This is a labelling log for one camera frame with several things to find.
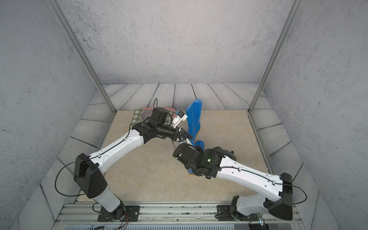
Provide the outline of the blue rubber boot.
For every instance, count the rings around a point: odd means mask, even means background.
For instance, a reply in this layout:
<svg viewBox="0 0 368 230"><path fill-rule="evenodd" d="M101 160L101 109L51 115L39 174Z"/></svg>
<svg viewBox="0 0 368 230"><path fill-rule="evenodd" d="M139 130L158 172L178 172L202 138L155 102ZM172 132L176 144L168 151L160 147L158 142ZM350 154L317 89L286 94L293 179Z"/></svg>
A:
<svg viewBox="0 0 368 230"><path fill-rule="evenodd" d="M201 140L198 140L197 142L195 142L195 148L196 148L198 151L200 151L200 152L204 152L204 150L205 150L205 144L204 144L204 142L203 142L203 141L201 141ZM194 175L194 173L193 173L192 169L188 169L188 173L189 173L190 175Z"/></svg>
<svg viewBox="0 0 368 230"><path fill-rule="evenodd" d="M202 111L202 101L200 99L195 99L187 108L187 123L188 123L188 133L192 136L190 142L194 145L195 138L200 131L200 117Z"/></svg>

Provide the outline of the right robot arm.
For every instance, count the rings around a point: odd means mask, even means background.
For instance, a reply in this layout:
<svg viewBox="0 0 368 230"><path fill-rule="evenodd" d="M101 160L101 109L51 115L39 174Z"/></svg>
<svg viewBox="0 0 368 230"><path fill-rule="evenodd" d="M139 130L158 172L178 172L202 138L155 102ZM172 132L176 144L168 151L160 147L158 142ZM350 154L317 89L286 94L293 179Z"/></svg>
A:
<svg viewBox="0 0 368 230"><path fill-rule="evenodd" d="M292 176L273 175L242 165L234 154L220 147L200 151L189 144L180 144L173 157L195 176L229 180L257 192L252 196L234 196L231 212L239 216L268 211L282 220L293 220Z"/></svg>

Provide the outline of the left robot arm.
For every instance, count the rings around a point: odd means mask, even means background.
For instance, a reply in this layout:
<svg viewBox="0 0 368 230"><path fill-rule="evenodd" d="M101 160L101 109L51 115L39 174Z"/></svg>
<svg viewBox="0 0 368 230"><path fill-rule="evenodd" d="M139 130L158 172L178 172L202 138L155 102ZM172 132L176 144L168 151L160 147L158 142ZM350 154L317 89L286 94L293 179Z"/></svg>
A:
<svg viewBox="0 0 368 230"><path fill-rule="evenodd" d="M90 155L80 154L75 161L74 181L88 198L95 200L108 213L124 212L123 202L108 187L104 174L122 157L154 138L187 143L193 137L178 126L186 119L183 111L172 117L165 108L154 108L151 116L130 127L112 144Z"/></svg>

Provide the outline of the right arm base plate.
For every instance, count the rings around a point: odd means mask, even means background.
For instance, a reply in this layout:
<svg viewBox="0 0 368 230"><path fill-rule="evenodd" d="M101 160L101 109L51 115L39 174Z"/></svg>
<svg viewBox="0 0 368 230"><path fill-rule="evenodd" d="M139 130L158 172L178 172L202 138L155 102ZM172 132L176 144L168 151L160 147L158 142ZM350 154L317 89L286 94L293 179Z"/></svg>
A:
<svg viewBox="0 0 368 230"><path fill-rule="evenodd" d="M249 216L239 213L236 207L231 205L217 205L217 213L215 218L219 221L255 221L258 218L257 214Z"/></svg>

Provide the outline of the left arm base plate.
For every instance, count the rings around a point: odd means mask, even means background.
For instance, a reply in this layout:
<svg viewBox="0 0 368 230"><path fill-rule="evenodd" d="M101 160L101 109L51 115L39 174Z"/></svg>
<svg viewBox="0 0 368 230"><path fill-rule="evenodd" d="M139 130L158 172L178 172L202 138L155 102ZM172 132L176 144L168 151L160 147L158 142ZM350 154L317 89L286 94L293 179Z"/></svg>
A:
<svg viewBox="0 0 368 230"><path fill-rule="evenodd" d="M98 222L137 222L140 206L119 206L115 211L108 212L105 208L99 211Z"/></svg>

